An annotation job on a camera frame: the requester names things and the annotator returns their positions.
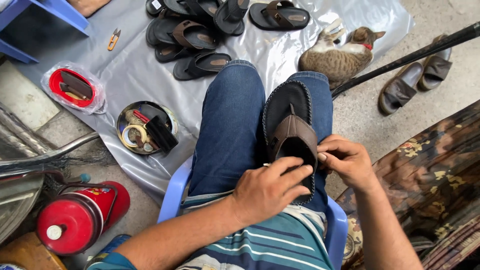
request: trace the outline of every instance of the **orange snips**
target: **orange snips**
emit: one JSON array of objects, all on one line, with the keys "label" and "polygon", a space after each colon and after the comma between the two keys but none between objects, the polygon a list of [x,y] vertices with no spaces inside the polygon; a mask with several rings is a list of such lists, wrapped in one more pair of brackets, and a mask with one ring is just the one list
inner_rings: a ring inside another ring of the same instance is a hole
[{"label": "orange snips", "polygon": [[115,31],[113,31],[112,37],[110,38],[110,42],[108,43],[108,47],[107,47],[108,50],[113,50],[113,47],[115,47],[115,44],[119,40],[120,32],[121,30],[119,30],[118,28],[115,29]]}]

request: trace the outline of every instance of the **white cap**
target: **white cap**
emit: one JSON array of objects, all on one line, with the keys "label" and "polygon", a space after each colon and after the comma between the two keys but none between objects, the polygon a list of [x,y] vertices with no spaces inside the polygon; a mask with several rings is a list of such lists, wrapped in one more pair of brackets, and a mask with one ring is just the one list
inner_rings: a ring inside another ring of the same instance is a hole
[{"label": "white cap", "polygon": [[60,226],[57,226],[57,225],[51,225],[48,229],[47,229],[47,237],[52,239],[52,240],[57,240],[60,238],[61,236],[61,228]]}]

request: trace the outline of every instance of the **hand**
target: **hand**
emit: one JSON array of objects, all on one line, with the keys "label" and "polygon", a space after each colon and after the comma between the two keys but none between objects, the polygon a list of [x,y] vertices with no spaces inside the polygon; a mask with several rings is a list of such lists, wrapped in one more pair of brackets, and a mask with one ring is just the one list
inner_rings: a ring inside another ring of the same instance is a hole
[{"label": "hand", "polygon": [[332,134],[317,146],[317,152],[323,166],[336,171],[347,186],[362,192],[378,186],[372,162],[363,145]]},{"label": "hand", "polygon": [[[308,188],[297,185],[313,171],[311,165],[301,164],[300,158],[284,157],[270,167],[247,170],[242,175],[231,198],[235,216],[243,227],[271,218],[298,196],[311,194]],[[300,167],[283,174],[297,166]]]}]

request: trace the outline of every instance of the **red collar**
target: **red collar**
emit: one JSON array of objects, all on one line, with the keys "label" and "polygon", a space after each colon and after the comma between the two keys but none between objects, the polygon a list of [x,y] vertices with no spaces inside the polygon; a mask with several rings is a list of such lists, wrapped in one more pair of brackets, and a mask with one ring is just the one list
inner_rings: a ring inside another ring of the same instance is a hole
[{"label": "red collar", "polygon": [[370,44],[362,44],[362,45],[365,46],[365,48],[372,50],[372,46]]}]

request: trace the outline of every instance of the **masking tape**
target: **masking tape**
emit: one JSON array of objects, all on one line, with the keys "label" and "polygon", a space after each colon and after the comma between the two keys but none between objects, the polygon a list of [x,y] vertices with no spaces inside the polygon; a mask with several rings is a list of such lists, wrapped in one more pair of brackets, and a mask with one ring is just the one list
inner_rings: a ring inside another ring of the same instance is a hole
[{"label": "masking tape", "polygon": [[129,126],[125,127],[125,129],[123,130],[123,132],[121,134],[120,140],[123,142],[123,144],[125,144],[127,146],[130,146],[130,147],[137,147],[137,144],[132,142],[128,138],[128,132],[132,128],[136,129],[140,132],[140,139],[142,140],[143,143],[145,143],[147,141],[147,131],[140,125],[129,125]]}]

